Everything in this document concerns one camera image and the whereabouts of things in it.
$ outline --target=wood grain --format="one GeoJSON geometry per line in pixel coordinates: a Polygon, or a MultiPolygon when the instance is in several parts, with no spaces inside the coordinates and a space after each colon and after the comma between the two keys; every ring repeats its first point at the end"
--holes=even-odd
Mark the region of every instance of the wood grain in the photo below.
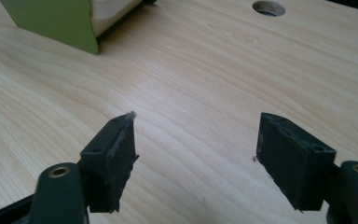
{"type": "Polygon", "coordinates": [[[0,208],[111,118],[135,111],[141,158],[119,214],[91,223],[325,223],[252,161],[260,113],[358,161],[358,10],[280,0],[158,0],[91,55],[15,26],[0,4],[0,208]]]}

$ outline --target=wooden table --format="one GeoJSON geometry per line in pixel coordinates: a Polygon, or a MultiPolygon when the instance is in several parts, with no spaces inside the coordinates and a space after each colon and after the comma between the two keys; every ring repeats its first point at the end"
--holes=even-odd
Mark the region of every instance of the wooden table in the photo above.
{"type": "Polygon", "coordinates": [[[88,54],[15,26],[0,4],[0,208],[135,111],[141,158],[120,213],[91,223],[325,223],[253,162],[261,112],[358,161],[358,9],[324,0],[158,0],[88,54]]]}

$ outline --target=table hole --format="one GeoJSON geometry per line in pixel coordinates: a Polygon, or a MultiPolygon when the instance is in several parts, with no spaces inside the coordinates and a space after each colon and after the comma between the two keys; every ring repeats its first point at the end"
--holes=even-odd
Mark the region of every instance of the table hole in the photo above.
{"type": "Polygon", "coordinates": [[[262,15],[270,17],[278,17],[286,12],[283,6],[270,1],[257,1],[253,4],[253,9],[262,15]]]}

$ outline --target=wooden tabletop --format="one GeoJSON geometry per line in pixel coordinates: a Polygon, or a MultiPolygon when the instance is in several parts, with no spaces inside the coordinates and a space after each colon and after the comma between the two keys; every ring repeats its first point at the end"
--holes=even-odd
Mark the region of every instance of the wooden tabletop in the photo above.
{"type": "Polygon", "coordinates": [[[261,112],[358,161],[358,9],[158,0],[92,55],[16,27],[0,4],[0,208],[130,111],[137,153],[120,212],[91,223],[325,223],[253,161],[261,112]]]}

